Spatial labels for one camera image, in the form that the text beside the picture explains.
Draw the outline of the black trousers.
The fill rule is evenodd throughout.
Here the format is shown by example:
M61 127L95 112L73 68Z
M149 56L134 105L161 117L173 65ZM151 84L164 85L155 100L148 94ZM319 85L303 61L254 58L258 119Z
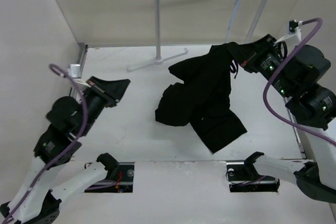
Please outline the black trousers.
M212 45L205 55L171 65L169 73L180 81L164 90L155 120L174 127L190 124L213 154L247 133L230 109L230 75L238 73L248 51L235 42Z

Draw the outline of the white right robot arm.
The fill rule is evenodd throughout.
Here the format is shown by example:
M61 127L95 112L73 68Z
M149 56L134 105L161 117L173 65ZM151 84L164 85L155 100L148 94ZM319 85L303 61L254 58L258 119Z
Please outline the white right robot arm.
M236 61L249 73L259 73L268 86L284 98L295 117L292 126L311 136L314 160L294 162L254 152L244 162L244 175L250 180L273 177L296 185L311 199L335 203L335 140L326 135L335 119L335 94L319 85L331 63L322 51L302 44L286 53L284 42L273 36L242 44L234 53Z

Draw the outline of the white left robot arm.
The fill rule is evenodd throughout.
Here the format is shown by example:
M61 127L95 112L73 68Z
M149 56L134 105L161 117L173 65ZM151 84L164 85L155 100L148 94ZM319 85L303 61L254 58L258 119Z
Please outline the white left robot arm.
M80 102L71 96L55 101L46 115L50 125L34 148L19 192L13 200L1 204L4 223L53 223L70 197L95 189L94 184L101 180L116 179L119 162L103 153L82 173L59 186L51 186L82 146L79 139L88 134L103 109L120 102L130 83L129 79L106 81L91 77L79 93Z

